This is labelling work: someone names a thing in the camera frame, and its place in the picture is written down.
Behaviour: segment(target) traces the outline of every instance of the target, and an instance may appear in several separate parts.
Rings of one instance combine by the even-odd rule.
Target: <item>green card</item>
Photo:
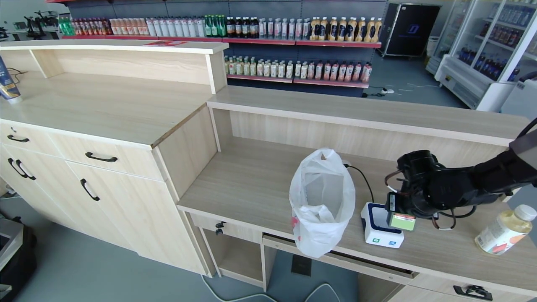
[[[416,217],[411,215],[392,213],[390,217],[390,227],[414,231],[416,226]]]

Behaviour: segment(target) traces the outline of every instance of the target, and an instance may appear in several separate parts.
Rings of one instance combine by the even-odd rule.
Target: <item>cabinet door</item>
[[[192,239],[166,184],[84,164],[68,162],[87,180],[94,197],[142,257],[204,274]]]
[[[24,200],[48,220],[63,224],[79,232],[82,230],[67,214],[39,187],[36,181],[23,177],[24,174],[16,165],[19,159],[2,146],[0,148],[0,175]]]
[[[83,233],[132,249],[101,210],[99,201],[88,198],[80,178],[76,177],[64,159],[11,146],[5,147],[11,154],[18,155],[24,171],[35,177],[35,182],[79,225]]]

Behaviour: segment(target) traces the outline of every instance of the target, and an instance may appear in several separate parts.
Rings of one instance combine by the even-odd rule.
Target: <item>logo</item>
[[[408,27],[408,30],[407,30],[407,33],[408,34],[415,34],[417,33],[419,30],[419,25],[417,24],[411,24],[409,27]]]

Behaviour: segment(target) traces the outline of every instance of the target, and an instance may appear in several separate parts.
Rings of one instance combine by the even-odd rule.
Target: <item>robotic arm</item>
[[[397,160],[398,171],[384,179],[392,190],[388,193],[386,210],[432,219],[437,213],[454,219],[475,212],[475,206],[493,203],[501,194],[511,196],[512,190],[532,184],[537,186],[537,131],[527,133],[537,124],[533,120],[509,149],[491,160],[473,167],[446,168],[428,150],[407,153]],[[402,173],[400,190],[390,187],[387,180]],[[465,215],[453,213],[456,207],[474,206]]]

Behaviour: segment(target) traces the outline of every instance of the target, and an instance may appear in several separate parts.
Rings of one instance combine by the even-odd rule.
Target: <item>counter top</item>
[[[212,96],[208,85],[35,71],[18,76],[19,104],[0,102],[0,118],[153,148]]]
[[[529,123],[525,117],[389,100],[227,86],[207,105],[325,123],[508,146]]]
[[[313,149],[251,139],[232,138],[217,153],[181,197],[178,208],[215,219],[234,222],[262,232],[292,239],[289,184],[298,164]],[[384,203],[388,189],[385,175],[396,163],[340,154],[366,175],[375,201]],[[494,289],[537,296],[537,253],[529,238],[502,256],[480,251],[474,237],[501,211],[496,202],[477,207],[474,215],[458,219],[454,230],[436,230],[428,220],[418,219],[414,232],[405,232],[400,249],[365,243],[360,211],[371,201],[369,190],[356,172],[354,216],[334,251],[417,272]],[[394,180],[391,185],[399,186]],[[468,211],[460,210],[458,214]],[[439,225],[450,225],[441,217]]]
[[[228,43],[186,42],[174,47],[144,46],[150,40],[40,40],[1,42],[0,51],[25,49],[89,49],[103,51],[139,51],[165,53],[215,54],[229,47]]]

